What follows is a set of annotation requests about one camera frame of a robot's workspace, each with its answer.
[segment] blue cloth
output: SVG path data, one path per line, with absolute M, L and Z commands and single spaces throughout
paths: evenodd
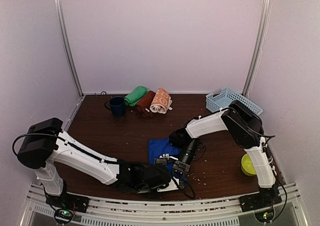
M 169 139 L 149 140 L 148 142 L 148 162 L 155 163 L 155 158 L 159 158 L 162 154 L 178 155 L 180 149 L 169 144 Z M 173 163 L 167 164 L 166 168 L 172 172 Z

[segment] dark wooden table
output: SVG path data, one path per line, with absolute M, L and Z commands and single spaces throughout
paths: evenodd
M 172 95 L 173 110 L 153 118 L 138 115 L 128 107 L 124 117 L 114 117 L 104 107 L 110 95 L 86 96 L 76 114 L 69 134 L 86 146 L 111 157 L 127 161 L 148 161 L 148 140 L 167 138 L 171 132 L 206 110 L 205 95 Z M 203 157 L 193 162 L 188 181 L 197 199 L 218 198 L 256 192 L 258 180 L 241 171 L 244 150 L 237 146 L 228 131 L 201 137 L 206 145 Z M 83 195 L 121 200 L 146 200 L 143 195 L 128 195 L 103 185 L 100 181 L 56 164 L 68 191 Z M 179 191 L 165 192 L 163 200 L 186 200 Z

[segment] dark blue mug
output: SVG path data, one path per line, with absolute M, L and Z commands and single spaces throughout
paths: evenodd
M 117 96 L 112 98 L 110 101 L 107 101 L 104 106 L 106 109 L 110 110 L 114 116 L 120 117 L 126 113 L 126 105 L 124 101 L 125 99 L 123 99 L 123 97 Z

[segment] bowl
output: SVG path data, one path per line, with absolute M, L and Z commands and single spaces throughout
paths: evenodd
M 248 154 L 245 154 L 245 155 L 242 156 L 242 159 L 241 159 L 241 170 L 242 170 L 242 172 L 244 172 L 245 175 L 248 175 L 248 176 L 257 175 L 256 171 L 255 171 L 255 168 L 254 168 L 254 165 L 252 164 L 252 161 L 251 161 L 251 159 L 250 159 Z

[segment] white wall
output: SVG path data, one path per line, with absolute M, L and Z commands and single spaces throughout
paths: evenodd
M 242 91 L 262 0 L 62 0 L 85 93 Z
M 0 67 L 0 225 L 13 226 L 34 179 L 13 140 L 36 122 L 66 120 L 79 99 L 54 0 L 0 0 Z
M 297 182 L 313 225 L 320 211 L 320 0 L 272 0 L 250 99 L 287 183 Z

